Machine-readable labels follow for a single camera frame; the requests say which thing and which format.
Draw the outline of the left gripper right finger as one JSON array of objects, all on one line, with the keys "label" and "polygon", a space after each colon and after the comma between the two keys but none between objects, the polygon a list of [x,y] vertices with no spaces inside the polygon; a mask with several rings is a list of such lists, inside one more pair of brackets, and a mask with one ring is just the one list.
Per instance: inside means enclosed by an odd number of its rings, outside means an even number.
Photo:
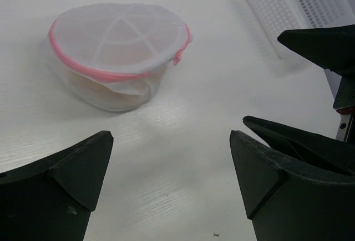
[{"label": "left gripper right finger", "polygon": [[353,240],[354,177],[230,134],[247,218],[257,240]]}]

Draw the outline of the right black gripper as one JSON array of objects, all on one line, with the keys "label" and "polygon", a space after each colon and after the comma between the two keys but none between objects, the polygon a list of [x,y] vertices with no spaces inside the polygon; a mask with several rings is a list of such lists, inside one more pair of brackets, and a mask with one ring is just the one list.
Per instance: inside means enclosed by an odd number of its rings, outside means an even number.
[{"label": "right black gripper", "polygon": [[253,116],[243,123],[272,149],[308,165],[354,176],[354,25],[283,31],[279,43],[342,79],[333,108],[341,120],[336,139]]}]

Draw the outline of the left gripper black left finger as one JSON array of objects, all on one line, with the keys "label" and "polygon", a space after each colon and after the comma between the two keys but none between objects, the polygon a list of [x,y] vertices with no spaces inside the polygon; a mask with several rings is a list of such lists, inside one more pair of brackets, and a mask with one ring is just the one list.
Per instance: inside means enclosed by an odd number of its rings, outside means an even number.
[{"label": "left gripper black left finger", "polygon": [[113,148],[110,131],[1,173],[1,240],[83,240]]}]

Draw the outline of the white mesh laundry bag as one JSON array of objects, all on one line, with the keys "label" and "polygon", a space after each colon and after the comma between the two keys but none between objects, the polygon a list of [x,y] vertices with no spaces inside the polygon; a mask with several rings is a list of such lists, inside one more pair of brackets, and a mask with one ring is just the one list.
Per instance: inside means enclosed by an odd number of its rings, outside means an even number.
[{"label": "white mesh laundry bag", "polygon": [[191,41],[186,23],[162,6],[96,3],[60,14],[41,52],[72,94],[126,112],[155,96]]}]

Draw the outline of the beige bra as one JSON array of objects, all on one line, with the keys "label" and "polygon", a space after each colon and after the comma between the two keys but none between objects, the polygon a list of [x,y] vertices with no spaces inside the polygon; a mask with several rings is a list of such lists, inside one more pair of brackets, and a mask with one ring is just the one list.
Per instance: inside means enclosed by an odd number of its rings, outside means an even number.
[{"label": "beige bra", "polygon": [[66,87],[92,105],[109,111],[131,110],[157,92],[180,45],[180,27],[131,25],[71,28],[54,32],[66,60]]}]

